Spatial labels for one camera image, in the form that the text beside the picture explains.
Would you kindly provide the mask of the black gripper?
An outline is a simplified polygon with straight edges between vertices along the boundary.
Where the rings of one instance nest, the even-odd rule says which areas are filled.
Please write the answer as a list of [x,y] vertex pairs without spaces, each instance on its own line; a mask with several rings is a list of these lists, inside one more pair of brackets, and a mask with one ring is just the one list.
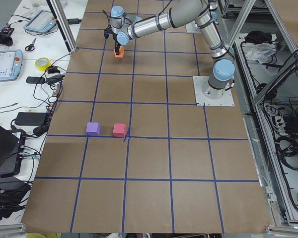
[[115,53],[119,53],[119,52],[120,52],[120,43],[115,42],[114,52],[115,52]]

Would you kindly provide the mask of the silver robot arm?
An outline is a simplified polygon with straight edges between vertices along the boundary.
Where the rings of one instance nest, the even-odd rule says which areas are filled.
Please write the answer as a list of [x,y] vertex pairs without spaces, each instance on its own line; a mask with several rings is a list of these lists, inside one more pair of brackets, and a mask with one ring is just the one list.
[[226,85],[234,75],[234,57],[220,36],[207,0],[181,0],[168,11],[162,11],[145,19],[126,13],[119,5],[114,6],[104,36],[113,36],[115,51],[118,51],[120,46],[129,44],[133,39],[168,28],[176,29],[190,22],[196,23],[214,61],[212,74],[208,82],[203,85],[202,92],[210,99],[220,99],[228,90]]

